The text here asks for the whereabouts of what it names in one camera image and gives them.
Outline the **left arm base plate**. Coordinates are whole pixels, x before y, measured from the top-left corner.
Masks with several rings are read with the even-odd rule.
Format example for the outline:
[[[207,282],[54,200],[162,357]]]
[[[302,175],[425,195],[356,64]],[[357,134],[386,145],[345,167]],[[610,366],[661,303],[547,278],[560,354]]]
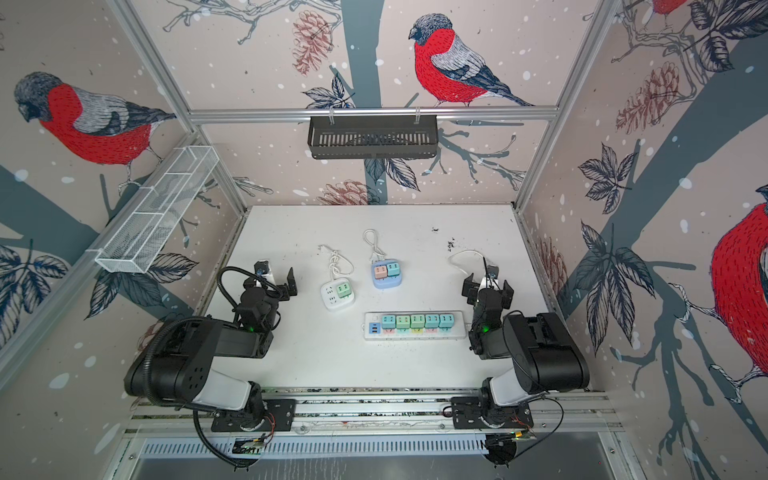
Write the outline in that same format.
[[[267,399],[243,411],[219,411],[213,418],[211,430],[217,433],[288,432],[296,406],[294,399]]]

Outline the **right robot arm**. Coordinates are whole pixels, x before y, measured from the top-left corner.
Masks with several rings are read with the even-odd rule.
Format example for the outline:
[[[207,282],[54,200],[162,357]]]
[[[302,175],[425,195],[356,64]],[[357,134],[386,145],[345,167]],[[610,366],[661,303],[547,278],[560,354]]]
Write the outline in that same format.
[[[511,308],[514,290],[468,275],[462,296],[473,307],[469,349],[482,360],[509,360],[511,368],[483,380],[479,393],[451,399],[456,429],[532,427],[529,403],[547,393],[584,389],[588,366],[554,312],[527,316]]]

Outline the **long white power strip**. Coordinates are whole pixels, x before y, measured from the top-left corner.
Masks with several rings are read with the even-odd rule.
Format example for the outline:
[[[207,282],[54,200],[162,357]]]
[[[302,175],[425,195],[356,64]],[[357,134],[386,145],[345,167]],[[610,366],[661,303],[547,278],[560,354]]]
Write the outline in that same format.
[[[467,337],[459,310],[367,312],[362,326],[368,341],[460,340]]]

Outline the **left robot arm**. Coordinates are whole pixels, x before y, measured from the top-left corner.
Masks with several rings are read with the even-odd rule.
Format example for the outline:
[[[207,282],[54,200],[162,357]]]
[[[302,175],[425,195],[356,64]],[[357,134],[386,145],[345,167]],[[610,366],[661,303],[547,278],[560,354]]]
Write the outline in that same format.
[[[255,360],[267,355],[281,321],[280,304],[298,295],[292,269],[282,284],[268,273],[266,261],[250,271],[221,268],[216,284],[233,319],[191,316],[165,323],[129,368],[126,393],[159,407],[210,413],[215,432],[289,431],[294,400],[267,400],[257,382],[213,366],[217,357]]]

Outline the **blue square power socket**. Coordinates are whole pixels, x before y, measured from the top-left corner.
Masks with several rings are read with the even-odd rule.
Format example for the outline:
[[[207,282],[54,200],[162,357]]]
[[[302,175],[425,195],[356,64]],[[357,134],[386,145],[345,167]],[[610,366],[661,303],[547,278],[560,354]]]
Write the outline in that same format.
[[[380,290],[398,287],[402,283],[402,270],[397,260],[375,261],[371,265],[371,273],[374,287]]]

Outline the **white square power socket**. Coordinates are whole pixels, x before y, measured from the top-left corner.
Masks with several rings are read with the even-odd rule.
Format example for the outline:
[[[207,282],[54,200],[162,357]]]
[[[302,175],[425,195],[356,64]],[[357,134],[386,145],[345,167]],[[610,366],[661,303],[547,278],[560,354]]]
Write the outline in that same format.
[[[320,287],[320,295],[325,308],[336,311],[355,302],[355,293],[350,280],[346,277],[331,280]]]

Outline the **light green plug adapter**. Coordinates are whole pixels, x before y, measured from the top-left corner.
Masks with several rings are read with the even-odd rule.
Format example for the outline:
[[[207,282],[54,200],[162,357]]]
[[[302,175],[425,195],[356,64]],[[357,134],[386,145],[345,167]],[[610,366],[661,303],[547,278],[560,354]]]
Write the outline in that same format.
[[[412,330],[422,330],[425,325],[425,316],[422,314],[412,314],[410,316],[410,328]]]

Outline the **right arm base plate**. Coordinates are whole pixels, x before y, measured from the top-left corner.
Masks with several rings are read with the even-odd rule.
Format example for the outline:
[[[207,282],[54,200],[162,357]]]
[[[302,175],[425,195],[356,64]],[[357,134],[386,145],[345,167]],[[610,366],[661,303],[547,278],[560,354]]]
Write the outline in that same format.
[[[450,399],[450,418],[457,430],[533,428],[527,403],[498,406],[478,396],[458,396]]]

